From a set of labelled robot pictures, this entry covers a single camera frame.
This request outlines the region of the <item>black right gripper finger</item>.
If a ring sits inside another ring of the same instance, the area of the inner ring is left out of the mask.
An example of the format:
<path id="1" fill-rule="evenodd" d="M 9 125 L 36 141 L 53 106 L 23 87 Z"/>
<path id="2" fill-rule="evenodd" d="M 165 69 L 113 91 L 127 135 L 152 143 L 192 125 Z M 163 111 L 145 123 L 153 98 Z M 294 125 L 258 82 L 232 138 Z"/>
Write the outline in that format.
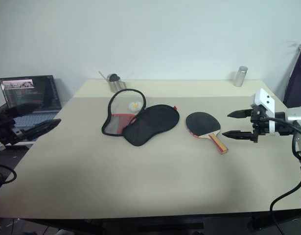
<path id="1" fill-rule="evenodd" d="M 223 136 L 235 140 L 252 140 L 253 133 L 252 132 L 242 132 L 239 130 L 227 131 L 222 133 Z"/>
<path id="2" fill-rule="evenodd" d="M 229 113 L 227 116 L 231 118 L 247 118 L 252 115 L 252 109 L 237 110 Z"/>

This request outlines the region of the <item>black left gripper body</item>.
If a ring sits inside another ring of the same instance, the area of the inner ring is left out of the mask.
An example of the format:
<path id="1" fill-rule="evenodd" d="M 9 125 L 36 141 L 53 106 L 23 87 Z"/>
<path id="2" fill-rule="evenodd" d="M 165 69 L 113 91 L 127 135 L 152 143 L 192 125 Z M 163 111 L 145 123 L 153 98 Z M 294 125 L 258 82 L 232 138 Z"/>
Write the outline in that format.
<path id="1" fill-rule="evenodd" d="M 19 133 L 14 126 L 14 118 L 4 114 L 6 109 L 6 107 L 0 107 L 0 147 L 5 147 L 7 144 L 15 145 L 20 141 Z"/>

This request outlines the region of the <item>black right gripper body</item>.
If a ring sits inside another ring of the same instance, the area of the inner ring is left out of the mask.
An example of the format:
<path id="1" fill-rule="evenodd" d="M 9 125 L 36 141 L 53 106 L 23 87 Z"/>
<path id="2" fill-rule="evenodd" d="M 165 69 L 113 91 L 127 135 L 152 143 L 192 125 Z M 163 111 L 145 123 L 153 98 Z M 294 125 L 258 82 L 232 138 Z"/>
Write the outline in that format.
<path id="1" fill-rule="evenodd" d="M 267 118 L 267 110 L 262 105 L 252 105 L 252 112 L 251 112 L 251 123 L 253 126 L 253 136 L 251 141 L 254 143 L 258 142 L 258 137 L 260 135 L 266 135 L 270 133 L 269 129 L 269 121 L 264 120 Z"/>

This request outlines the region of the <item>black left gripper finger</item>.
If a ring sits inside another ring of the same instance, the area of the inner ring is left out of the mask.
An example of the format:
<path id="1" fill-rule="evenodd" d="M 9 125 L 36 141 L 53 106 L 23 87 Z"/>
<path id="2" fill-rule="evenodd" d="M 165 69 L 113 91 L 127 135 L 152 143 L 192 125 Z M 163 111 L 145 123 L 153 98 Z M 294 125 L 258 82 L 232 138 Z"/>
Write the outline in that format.
<path id="1" fill-rule="evenodd" d="M 34 112 L 36 109 L 39 109 L 40 106 L 41 104 L 33 103 L 33 102 L 23 103 L 18 106 L 14 106 L 12 108 L 7 108 L 4 111 L 4 114 L 7 117 L 11 117 L 11 118 L 22 117 Z"/>
<path id="2" fill-rule="evenodd" d="M 27 141 L 35 140 L 35 139 L 39 138 L 40 136 L 50 132 L 55 127 L 57 127 L 60 122 L 61 122 L 61 119 L 57 118 L 57 119 L 50 119 L 50 120 L 46 120 L 41 123 L 38 123 L 30 129 L 22 130 L 23 135 L 22 135 L 21 139 L 27 140 Z"/>

